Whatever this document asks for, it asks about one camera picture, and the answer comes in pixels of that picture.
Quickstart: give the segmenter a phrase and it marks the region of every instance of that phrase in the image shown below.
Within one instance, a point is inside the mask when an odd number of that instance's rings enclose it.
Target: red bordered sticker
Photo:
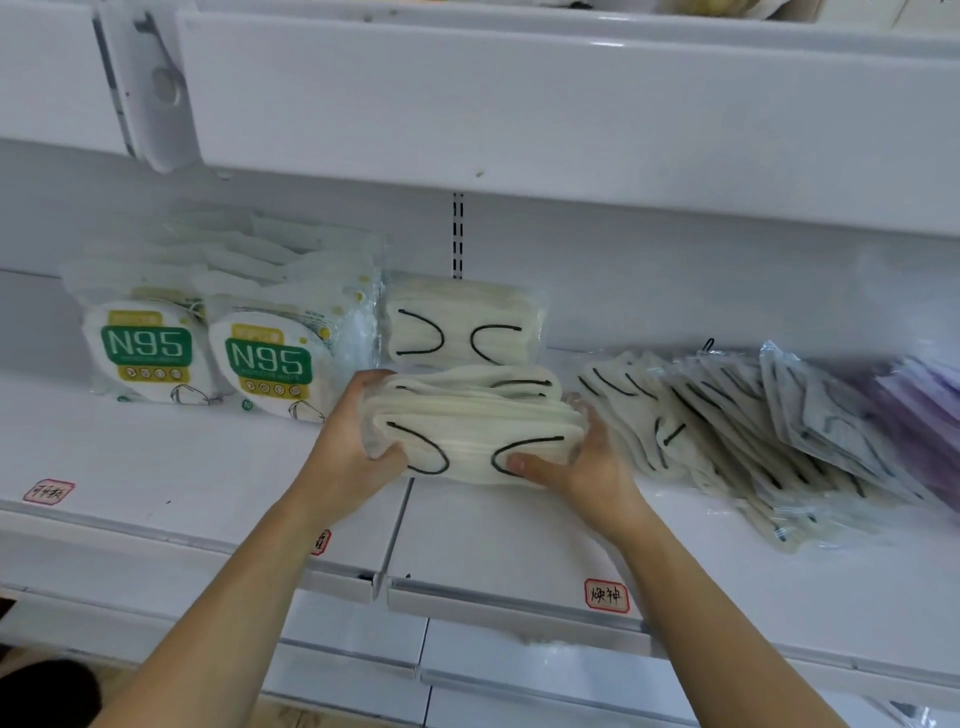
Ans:
[[[333,534],[330,533],[329,529],[320,534],[320,536],[317,537],[317,543],[313,545],[313,550],[310,551],[310,555],[320,556],[320,554],[326,551],[326,547],[330,544],[331,536],[333,536]]]
[[[71,483],[67,480],[47,478],[46,480],[41,480],[37,485],[27,491],[23,499],[28,503],[57,505],[61,500],[69,496],[70,491],[76,487],[76,483]]]
[[[588,579],[584,582],[584,599],[590,609],[621,615],[630,611],[630,593],[618,581]]]

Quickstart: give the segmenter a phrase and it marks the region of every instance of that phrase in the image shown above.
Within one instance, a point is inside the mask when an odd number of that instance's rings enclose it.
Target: green label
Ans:
[[[193,360],[193,339],[185,328],[103,327],[107,359],[114,364],[188,367]]]
[[[228,339],[227,359],[236,374],[250,379],[281,384],[309,384],[313,381],[310,352],[300,347]]]

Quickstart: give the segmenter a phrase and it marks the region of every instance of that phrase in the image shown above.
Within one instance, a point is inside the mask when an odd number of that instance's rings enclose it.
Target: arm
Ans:
[[[663,643],[704,728],[844,728],[707,576],[643,499],[589,410],[590,429],[571,466],[514,455],[514,473],[559,493],[623,554],[644,616]]]
[[[389,372],[362,372],[306,464],[93,728],[239,728],[260,693],[312,545],[406,467],[399,447],[370,460],[357,402]]]

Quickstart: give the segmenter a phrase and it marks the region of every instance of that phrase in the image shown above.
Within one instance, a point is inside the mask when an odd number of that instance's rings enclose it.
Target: person's right hand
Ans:
[[[607,437],[607,426],[585,404],[589,430],[571,465],[551,463],[536,455],[516,453],[507,469],[560,494],[597,533],[620,546],[650,520],[653,511]]]

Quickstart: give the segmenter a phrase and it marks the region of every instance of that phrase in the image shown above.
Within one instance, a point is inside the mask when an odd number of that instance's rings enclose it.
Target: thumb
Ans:
[[[536,455],[515,452],[507,458],[507,470],[532,483],[545,485],[547,488],[559,488],[566,480],[567,467],[551,463]]]
[[[393,443],[382,455],[370,462],[368,473],[379,485],[386,485],[403,473],[406,467],[406,453],[400,443]]]

